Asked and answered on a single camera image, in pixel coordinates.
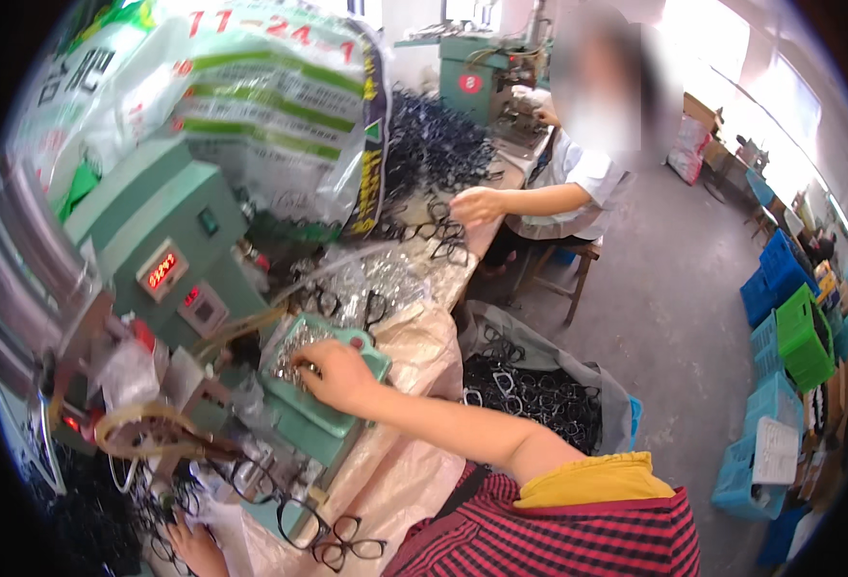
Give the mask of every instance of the concrete floor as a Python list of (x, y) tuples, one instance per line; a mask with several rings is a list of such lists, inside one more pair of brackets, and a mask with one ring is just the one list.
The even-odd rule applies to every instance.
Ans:
[[(688, 187), (669, 167), (639, 176), (604, 235), (571, 327), (562, 324), (569, 300), (535, 286), (506, 309), (578, 360), (599, 363), (643, 402), (636, 450), (651, 452), (658, 477), (687, 488), (707, 577), (764, 572), (754, 567), (764, 524), (709, 503), (753, 391), (738, 289), (764, 242), (750, 238), (753, 224), (742, 226), (748, 212), (736, 193), (726, 198), (723, 205), (701, 184)], [(574, 286), (576, 267), (550, 264), (543, 276)], [(503, 283), (476, 275), (466, 298), (507, 294), (516, 263), (509, 268)]]

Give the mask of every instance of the green plastic crate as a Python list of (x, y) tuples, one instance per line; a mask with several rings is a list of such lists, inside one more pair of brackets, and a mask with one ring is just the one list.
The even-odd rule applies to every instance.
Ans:
[(807, 284), (776, 309), (776, 343), (800, 391), (808, 392), (834, 375), (834, 336)]

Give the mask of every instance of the red light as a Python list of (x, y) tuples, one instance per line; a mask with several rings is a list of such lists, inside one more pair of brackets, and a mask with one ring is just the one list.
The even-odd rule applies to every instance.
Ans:
[(190, 289), (189, 294), (184, 297), (184, 306), (192, 305), (197, 296), (200, 296), (200, 288), (198, 286), (194, 286)]
[(158, 288), (158, 285), (164, 281), (164, 277), (167, 276), (167, 273), (174, 268), (177, 263), (177, 259), (174, 258), (174, 253), (169, 252), (167, 256), (164, 257), (164, 260), (158, 263), (158, 266), (154, 268), (154, 270), (148, 275), (148, 285), (153, 289)]

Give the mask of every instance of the hand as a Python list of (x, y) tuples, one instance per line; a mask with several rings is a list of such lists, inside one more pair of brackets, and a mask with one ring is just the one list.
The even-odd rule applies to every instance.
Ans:
[(488, 187), (472, 187), (462, 191), (450, 201), (450, 214), (463, 225), (490, 223), (507, 214), (506, 193)]
[(550, 126), (555, 126), (556, 128), (561, 128), (561, 123), (559, 122), (559, 118), (555, 115), (555, 113), (547, 108), (538, 108), (533, 111), (533, 118), (536, 120)]
[(190, 531), (184, 512), (175, 509), (177, 525), (164, 525), (167, 538), (176, 555), (199, 577), (228, 577), (222, 550), (212, 540), (205, 525), (194, 525)]
[[(321, 376), (304, 366), (314, 364)], [(293, 364), (312, 394), (319, 401), (342, 413), (361, 418), (370, 398), (383, 388), (372, 376), (361, 354), (352, 346), (329, 339), (301, 348), (293, 355)]]

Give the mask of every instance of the white shirt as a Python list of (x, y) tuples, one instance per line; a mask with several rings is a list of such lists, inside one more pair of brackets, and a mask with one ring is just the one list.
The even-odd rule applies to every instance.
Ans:
[(605, 153), (586, 151), (574, 144), (564, 130), (558, 130), (549, 165), (529, 187), (575, 183), (587, 191), (591, 202), (570, 213), (522, 216), (519, 226), (508, 224), (517, 234), (527, 238), (574, 236), (595, 240), (607, 230), (620, 198), (633, 179), (634, 176), (616, 167)]

